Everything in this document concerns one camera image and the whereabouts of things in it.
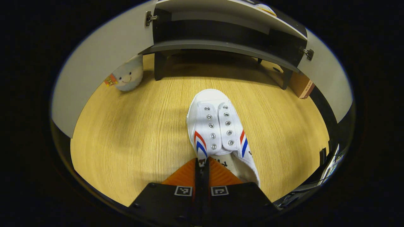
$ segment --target metal hinge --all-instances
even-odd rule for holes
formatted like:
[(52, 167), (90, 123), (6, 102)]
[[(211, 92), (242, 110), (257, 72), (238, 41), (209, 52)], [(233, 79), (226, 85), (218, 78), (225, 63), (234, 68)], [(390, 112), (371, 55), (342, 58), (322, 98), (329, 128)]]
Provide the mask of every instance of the metal hinge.
[(312, 50), (312, 49), (306, 50), (304, 48), (301, 48), (301, 51), (303, 51), (303, 53), (305, 53), (307, 55), (307, 59), (309, 59), (310, 61), (313, 59), (314, 50)]
[(146, 12), (146, 17), (145, 17), (145, 27), (150, 25), (151, 21), (157, 20), (158, 16), (153, 16), (151, 11)]

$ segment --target red and blue stripe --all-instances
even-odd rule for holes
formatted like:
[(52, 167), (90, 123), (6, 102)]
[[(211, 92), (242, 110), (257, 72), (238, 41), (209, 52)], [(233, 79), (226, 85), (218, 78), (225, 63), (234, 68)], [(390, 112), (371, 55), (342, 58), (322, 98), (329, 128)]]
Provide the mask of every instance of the red and blue stripe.
[[(197, 137), (202, 141), (203, 146), (199, 141), (196, 141)], [(208, 155), (206, 154), (205, 140), (202, 138), (202, 136), (197, 131), (195, 131), (195, 133), (194, 133), (194, 144), (195, 144), (195, 147), (196, 147), (196, 153), (198, 153), (198, 149), (201, 149), (203, 151), (203, 153), (205, 154), (205, 156), (208, 157)]]
[(248, 145), (248, 141), (247, 141), (247, 137), (245, 136), (244, 129), (240, 136), (240, 144), (243, 146), (243, 150), (241, 150), (241, 156), (244, 158), (244, 154), (246, 153), (246, 149), (247, 149), (247, 145)]

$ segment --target orange gripper pad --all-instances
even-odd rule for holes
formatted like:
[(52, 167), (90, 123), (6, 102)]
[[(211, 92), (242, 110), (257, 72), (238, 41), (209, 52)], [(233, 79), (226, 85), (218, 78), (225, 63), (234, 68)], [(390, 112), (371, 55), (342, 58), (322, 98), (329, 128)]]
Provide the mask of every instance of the orange gripper pad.
[[(209, 157), (209, 187), (236, 185), (243, 182), (222, 164)], [(195, 188), (195, 159), (181, 166), (162, 182), (163, 185), (186, 186)]]
[(209, 187), (243, 183), (230, 170), (211, 157), (209, 157), (209, 166)]

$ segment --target shelf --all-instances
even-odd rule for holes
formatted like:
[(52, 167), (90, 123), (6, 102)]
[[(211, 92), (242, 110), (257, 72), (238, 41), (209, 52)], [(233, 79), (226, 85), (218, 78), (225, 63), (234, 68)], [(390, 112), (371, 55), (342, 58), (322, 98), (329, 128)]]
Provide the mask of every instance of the shelf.
[(284, 22), (251, 4), (237, 0), (162, 0), (157, 2), (156, 8), (168, 12), (181, 11), (211, 11), (229, 15), (237, 15), (246, 20), (255, 21), (290, 35), (307, 40), (307, 37)]
[(145, 49), (140, 54), (150, 54), (165, 50), (181, 50), (181, 49), (206, 49), (206, 50), (221, 50), (227, 52), (238, 53), (242, 55), (248, 55), (251, 57), (260, 58), (265, 61), (275, 63), (283, 66), (294, 72), (299, 70), (287, 62), (286, 60), (279, 58), (275, 55), (269, 54), (262, 50), (234, 44), (230, 42), (214, 41), (214, 40), (172, 40), (155, 43), (153, 46)]

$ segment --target black table leg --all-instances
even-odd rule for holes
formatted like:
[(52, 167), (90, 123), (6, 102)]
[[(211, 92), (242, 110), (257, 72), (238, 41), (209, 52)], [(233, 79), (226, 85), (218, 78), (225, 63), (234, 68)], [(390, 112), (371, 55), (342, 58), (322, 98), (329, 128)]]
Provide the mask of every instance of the black table leg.
[(284, 74), (282, 89), (286, 90), (286, 88), (288, 88), (289, 81), (292, 78), (293, 71), (290, 69), (284, 68), (284, 67), (281, 67), (281, 68), (282, 68), (283, 74)]
[(154, 79), (161, 80), (163, 78), (163, 69), (166, 64), (167, 57), (160, 53), (154, 53)]

